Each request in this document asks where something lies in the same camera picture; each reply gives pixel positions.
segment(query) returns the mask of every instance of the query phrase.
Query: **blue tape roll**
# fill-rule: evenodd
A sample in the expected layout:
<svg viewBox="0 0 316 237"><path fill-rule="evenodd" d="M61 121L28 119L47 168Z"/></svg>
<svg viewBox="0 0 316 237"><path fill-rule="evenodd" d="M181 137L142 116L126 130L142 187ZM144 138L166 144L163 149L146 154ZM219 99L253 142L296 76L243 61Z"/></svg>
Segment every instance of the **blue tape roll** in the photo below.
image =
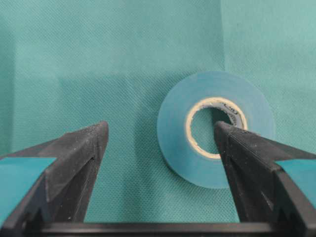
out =
<svg viewBox="0 0 316 237"><path fill-rule="evenodd" d="M215 107L228 114L233 125L274 139L275 122L263 94L249 82L224 72L191 75L176 84L163 101L157 123L160 149L168 165L198 186L229 186L217 154L201 149L191 135L194 113Z"/></svg>

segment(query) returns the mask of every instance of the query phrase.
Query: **teal fabric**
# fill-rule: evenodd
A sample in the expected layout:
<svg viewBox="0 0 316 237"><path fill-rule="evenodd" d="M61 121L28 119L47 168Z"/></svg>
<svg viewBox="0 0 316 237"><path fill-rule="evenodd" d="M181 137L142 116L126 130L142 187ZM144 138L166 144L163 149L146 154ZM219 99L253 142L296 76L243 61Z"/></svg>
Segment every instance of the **teal fabric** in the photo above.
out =
<svg viewBox="0 0 316 237"><path fill-rule="evenodd" d="M165 166L158 110L186 76L227 71L263 92L278 141L316 152L314 4L2 0L0 154L106 120L86 221L237 221L229 192Z"/></svg>
<svg viewBox="0 0 316 237"><path fill-rule="evenodd" d="M0 227L54 160L39 157L6 157L0 160Z"/></svg>
<svg viewBox="0 0 316 237"><path fill-rule="evenodd" d="M276 161L276 163L285 170L314 208L316 208L316 160L291 159Z"/></svg>

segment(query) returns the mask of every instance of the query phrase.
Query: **black base bar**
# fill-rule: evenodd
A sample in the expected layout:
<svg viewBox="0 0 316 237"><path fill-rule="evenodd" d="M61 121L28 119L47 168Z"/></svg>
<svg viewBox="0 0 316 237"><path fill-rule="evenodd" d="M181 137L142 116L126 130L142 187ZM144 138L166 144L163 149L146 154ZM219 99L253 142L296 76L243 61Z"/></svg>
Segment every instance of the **black base bar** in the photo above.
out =
<svg viewBox="0 0 316 237"><path fill-rule="evenodd" d="M51 223L26 236L291 236L283 223Z"/></svg>

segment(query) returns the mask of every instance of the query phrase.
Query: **black plastic part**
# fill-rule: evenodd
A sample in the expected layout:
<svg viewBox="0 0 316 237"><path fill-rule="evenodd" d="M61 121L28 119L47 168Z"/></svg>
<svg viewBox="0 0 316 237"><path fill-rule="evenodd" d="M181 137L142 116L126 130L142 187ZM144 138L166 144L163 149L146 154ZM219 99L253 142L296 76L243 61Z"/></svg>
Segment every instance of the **black plastic part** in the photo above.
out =
<svg viewBox="0 0 316 237"><path fill-rule="evenodd" d="M108 141L108 124L4 157L56 157L6 219L0 236L21 236L27 222L82 222Z"/></svg>
<svg viewBox="0 0 316 237"><path fill-rule="evenodd" d="M70 155L72 162L57 163L58 168L55 169L50 167L49 175L44 173L37 180L6 220L0 235L10 233L21 236L23 231L23 235L27 237L316 236L315 208L284 170L274 162L293 158L315 159L316 155L262 138L224 122L215 124L215 141L242 223L79 223L83 221L100 165L98 158L102 158L106 145L106 142L100 142L100 138L107 141L107 125L97 126L100 127L93 129L99 131L93 135L98 137L97 141L92 138L94 142L79 142L84 153L81 156L90 158L82 158L85 162L76 162ZM101 134L101 130L106 130L106 134ZM38 151L41 151L38 153L41 157L45 154L42 151L50 151L48 154L51 154L52 148L46 148L57 141L26 149L14 156L35 156ZM72 146L71 141L77 142L76 136L69 137L65 143L57 142L59 146L56 149L61 149L62 154L73 154L76 147ZM65 174L65 179L70 180L68 183L54 178L55 175L68 172L67 165L72 164L78 165L75 165L77 172L73 177ZM55 182L63 187L57 188Z"/></svg>
<svg viewBox="0 0 316 237"><path fill-rule="evenodd" d="M298 236L316 235L315 208L274 162L316 155L224 122L217 122L214 131L240 220L288 221Z"/></svg>
<svg viewBox="0 0 316 237"><path fill-rule="evenodd" d="M52 223L27 230L29 236L289 236L282 223Z"/></svg>

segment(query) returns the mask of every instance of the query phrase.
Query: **blue tape strip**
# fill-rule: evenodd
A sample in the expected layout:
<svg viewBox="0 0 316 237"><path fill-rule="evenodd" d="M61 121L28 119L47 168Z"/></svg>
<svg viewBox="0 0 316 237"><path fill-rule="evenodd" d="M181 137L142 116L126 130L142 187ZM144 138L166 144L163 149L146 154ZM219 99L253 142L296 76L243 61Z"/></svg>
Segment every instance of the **blue tape strip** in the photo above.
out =
<svg viewBox="0 0 316 237"><path fill-rule="evenodd" d="M316 208L316 160L290 159L276 161Z"/></svg>
<svg viewBox="0 0 316 237"><path fill-rule="evenodd" d="M55 158L3 158L0 160L0 227L40 174Z"/></svg>
<svg viewBox="0 0 316 237"><path fill-rule="evenodd" d="M220 159L202 156L190 145L185 121L190 109L209 97L222 97L243 111L248 130L274 139L275 123L263 94L250 83L224 72L189 76L173 87L163 101L157 122L161 151L169 166L184 179L206 188L228 188Z"/></svg>

